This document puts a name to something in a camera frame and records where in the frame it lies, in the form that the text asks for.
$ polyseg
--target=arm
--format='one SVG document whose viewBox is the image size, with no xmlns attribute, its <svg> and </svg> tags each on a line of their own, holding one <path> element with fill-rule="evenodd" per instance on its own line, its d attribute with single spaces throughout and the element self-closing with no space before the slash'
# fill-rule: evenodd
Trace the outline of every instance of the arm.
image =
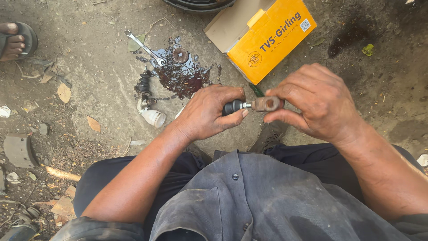
<svg viewBox="0 0 428 241">
<path fill-rule="evenodd" d="M 98 193 L 82 216 L 143 223 L 163 178 L 181 152 L 195 140 L 239 125 L 248 110 L 225 117 L 221 114 L 227 102 L 244 98 L 242 88 L 212 85 L 199 90 L 180 116 Z"/>
<path fill-rule="evenodd" d="M 281 109 L 264 121 L 281 120 L 332 143 L 354 169 L 367 206 L 378 215 L 428 214 L 428 177 L 358 115 L 340 77 L 319 64 L 304 65 L 266 95 L 286 99 L 301 113 Z"/>
</svg>

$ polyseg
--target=yellow box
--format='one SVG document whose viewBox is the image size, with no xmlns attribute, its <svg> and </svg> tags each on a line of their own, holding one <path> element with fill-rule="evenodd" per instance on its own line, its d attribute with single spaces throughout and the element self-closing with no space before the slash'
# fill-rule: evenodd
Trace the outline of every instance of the yellow box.
<svg viewBox="0 0 428 241">
<path fill-rule="evenodd" d="M 205 34 L 258 84 L 316 26 L 302 0 L 237 0 L 217 14 Z"/>
</svg>

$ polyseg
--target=concrete ground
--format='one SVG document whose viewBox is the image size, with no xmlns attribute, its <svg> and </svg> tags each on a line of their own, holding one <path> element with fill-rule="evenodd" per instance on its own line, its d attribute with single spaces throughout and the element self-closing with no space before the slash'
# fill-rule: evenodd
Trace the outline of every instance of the concrete ground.
<svg viewBox="0 0 428 241">
<path fill-rule="evenodd" d="M 404 0 L 304 2 L 318 27 L 266 76 L 260 88 L 266 91 L 275 87 L 303 64 L 321 63 L 344 79 L 361 116 L 380 134 L 415 158 L 426 154 L 428 3 L 421 0 L 407 5 Z M 70 103 L 64 106 L 54 96 L 59 80 L 53 78 L 43 84 L 40 78 L 21 78 L 13 61 L 0 63 L 0 106 L 6 105 L 18 113 L 0 119 L 0 159 L 5 160 L 2 166 L 6 172 L 26 175 L 26 170 L 12 166 L 2 152 L 7 133 L 28 134 L 32 131 L 30 127 L 40 122 L 51 129 L 48 136 L 33 133 L 36 159 L 79 175 L 94 161 L 122 156 L 130 139 L 145 139 L 149 143 L 171 123 L 188 98 L 171 98 L 176 93 L 153 77 L 150 83 L 153 97 L 169 99 L 159 100 L 154 106 L 166 114 L 164 126 L 156 129 L 149 125 L 136 111 L 133 88 L 144 66 L 153 67 L 135 58 L 148 55 L 127 52 L 129 38 L 124 35 L 125 29 L 135 35 L 144 33 L 150 24 L 163 17 L 171 24 L 165 20 L 155 24 L 146 36 L 148 47 L 165 49 L 171 46 L 170 39 L 180 36 L 180 44 L 192 56 L 199 56 L 200 66 L 213 66 L 211 82 L 244 87 L 248 99 L 255 97 L 247 81 L 204 34 L 204 27 L 215 14 L 192 15 L 157 0 L 107 0 L 97 5 L 90 0 L 4 0 L 0 6 L 0 22 L 28 23 L 39 37 L 35 58 L 54 60 L 54 70 L 73 85 Z M 355 35 L 352 39 L 356 40 L 342 44 L 341 51 L 329 58 L 336 38 L 349 35 Z M 362 35 L 367 38 L 359 40 Z M 324 42 L 309 47 L 319 39 Z M 368 44 L 374 45 L 370 57 L 361 52 Z M 30 60 L 18 64 L 27 75 L 42 73 L 41 67 Z M 220 77 L 217 65 L 222 66 Z M 101 133 L 89 127 L 87 115 L 101 124 Z M 210 155 L 214 150 L 246 150 L 257 138 L 262 118 L 263 114 L 250 112 L 240 126 L 196 144 Z M 322 141 L 290 127 L 283 142 L 304 145 Z M 144 147 L 131 146 L 127 155 L 135 155 Z M 75 184 L 59 181 L 57 189 L 49 189 L 45 183 L 58 181 L 42 168 L 33 172 L 36 181 L 10 184 L 7 195 L 24 201 L 35 186 L 29 201 L 47 201 L 56 193 L 63 193 L 70 183 Z M 6 211 L 0 210 L 2 219 L 6 219 Z M 51 213 L 46 211 L 46 215 L 50 217 Z M 43 224 L 43 228 L 46 231 L 40 240 L 48 240 L 59 229 L 54 224 Z"/>
</svg>

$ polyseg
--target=tvs-girling logo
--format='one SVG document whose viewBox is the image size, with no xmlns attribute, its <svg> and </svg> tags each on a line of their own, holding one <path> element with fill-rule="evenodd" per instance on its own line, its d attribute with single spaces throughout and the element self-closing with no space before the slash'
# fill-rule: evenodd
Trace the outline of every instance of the tvs-girling logo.
<svg viewBox="0 0 428 241">
<path fill-rule="evenodd" d="M 247 60 L 250 67 L 257 67 L 262 62 L 262 55 L 259 52 L 254 51 L 248 55 Z"/>
</svg>

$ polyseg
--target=brake master cylinder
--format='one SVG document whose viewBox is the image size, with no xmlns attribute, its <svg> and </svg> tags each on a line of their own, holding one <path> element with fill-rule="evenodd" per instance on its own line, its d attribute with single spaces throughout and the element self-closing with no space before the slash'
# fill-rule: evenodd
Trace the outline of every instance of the brake master cylinder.
<svg viewBox="0 0 428 241">
<path fill-rule="evenodd" d="M 152 105 L 157 101 L 155 99 L 149 99 L 149 97 L 152 96 L 149 84 L 151 75 L 147 70 L 147 66 L 145 67 L 144 73 L 140 74 L 140 76 L 139 83 L 134 87 L 134 90 L 137 92 L 137 110 L 150 125 L 159 128 L 165 122 L 166 115 L 152 109 Z"/>
</svg>

